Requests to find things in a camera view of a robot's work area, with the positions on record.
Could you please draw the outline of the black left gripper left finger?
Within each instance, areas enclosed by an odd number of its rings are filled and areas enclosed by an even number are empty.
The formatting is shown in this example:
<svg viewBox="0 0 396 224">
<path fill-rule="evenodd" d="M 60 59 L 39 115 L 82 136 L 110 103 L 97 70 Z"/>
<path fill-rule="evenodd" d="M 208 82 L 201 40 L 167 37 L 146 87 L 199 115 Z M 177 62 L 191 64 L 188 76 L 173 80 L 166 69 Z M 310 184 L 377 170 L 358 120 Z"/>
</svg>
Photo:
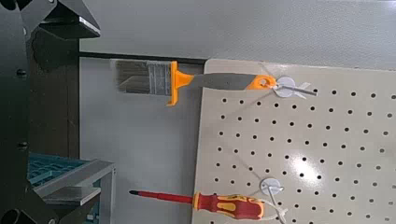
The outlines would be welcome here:
<svg viewBox="0 0 396 224">
<path fill-rule="evenodd" d="M 1 193 L 1 224 L 83 224 L 100 188 L 64 187 L 41 198 L 34 190 Z"/>
</svg>

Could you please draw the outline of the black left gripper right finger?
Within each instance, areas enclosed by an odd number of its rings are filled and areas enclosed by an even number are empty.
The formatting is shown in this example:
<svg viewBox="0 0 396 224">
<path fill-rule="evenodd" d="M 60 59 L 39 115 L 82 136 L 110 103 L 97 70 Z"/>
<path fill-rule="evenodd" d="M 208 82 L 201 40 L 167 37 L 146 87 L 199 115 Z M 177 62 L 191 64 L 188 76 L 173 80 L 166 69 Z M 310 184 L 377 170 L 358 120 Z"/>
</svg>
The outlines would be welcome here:
<svg viewBox="0 0 396 224">
<path fill-rule="evenodd" d="M 18 0 L 27 31 L 36 28 L 61 39 L 97 38 L 101 29 L 83 0 Z"/>
</svg>

